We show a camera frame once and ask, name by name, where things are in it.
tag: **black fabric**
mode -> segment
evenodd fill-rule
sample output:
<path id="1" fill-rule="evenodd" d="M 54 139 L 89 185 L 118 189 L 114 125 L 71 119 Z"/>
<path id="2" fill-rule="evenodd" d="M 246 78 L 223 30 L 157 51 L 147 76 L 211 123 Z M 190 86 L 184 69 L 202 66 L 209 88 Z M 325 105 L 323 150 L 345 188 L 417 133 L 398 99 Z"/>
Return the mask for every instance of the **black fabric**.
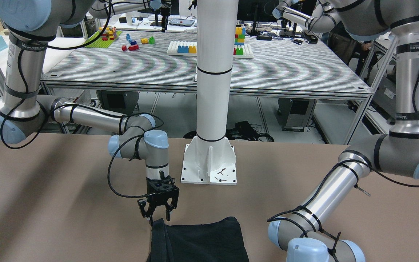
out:
<path id="1" fill-rule="evenodd" d="M 248 262 L 235 217 L 206 225 L 168 226 L 153 222 L 147 262 Z"/>

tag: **toy block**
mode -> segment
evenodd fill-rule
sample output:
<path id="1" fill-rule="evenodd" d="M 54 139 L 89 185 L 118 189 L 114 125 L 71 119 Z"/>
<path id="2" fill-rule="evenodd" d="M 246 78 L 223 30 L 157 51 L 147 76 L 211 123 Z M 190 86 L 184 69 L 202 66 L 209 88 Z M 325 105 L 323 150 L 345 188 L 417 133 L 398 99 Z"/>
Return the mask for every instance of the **toy block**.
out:
<path id="1" fill-rule="evenodd" d="M 129 47 L 128 47 L 128 50 L 129 50 L 129 51 L 138 50 L 138 45 L 129 46 Z"/>

